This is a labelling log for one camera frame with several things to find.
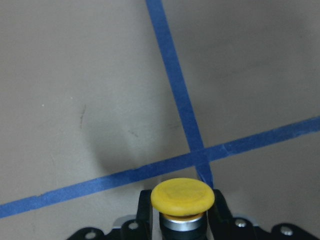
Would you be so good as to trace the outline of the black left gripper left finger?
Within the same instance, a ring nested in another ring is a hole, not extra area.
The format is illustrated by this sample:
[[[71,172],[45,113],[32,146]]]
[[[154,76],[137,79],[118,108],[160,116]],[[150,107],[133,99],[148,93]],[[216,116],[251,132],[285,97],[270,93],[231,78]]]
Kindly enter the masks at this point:
[[[105,234],[95,227],[84,227],[68,237],[69,240],[151,240],[153,230],[153,208],[151,190],[139,194],[137,212],[134,218],[129,215],[119,218],[118,226]]]

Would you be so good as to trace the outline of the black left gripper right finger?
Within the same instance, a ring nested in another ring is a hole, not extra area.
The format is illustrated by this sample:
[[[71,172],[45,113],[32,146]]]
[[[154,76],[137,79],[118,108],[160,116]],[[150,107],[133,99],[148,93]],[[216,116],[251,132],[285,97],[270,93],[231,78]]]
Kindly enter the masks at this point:
[[[263,230],[248,218],[233,216],[220,190],[213,190],[215,201],[207,211],[211,233],[215,240],[317,240],[306,230],[291,223],[280,223],[271,231]]]

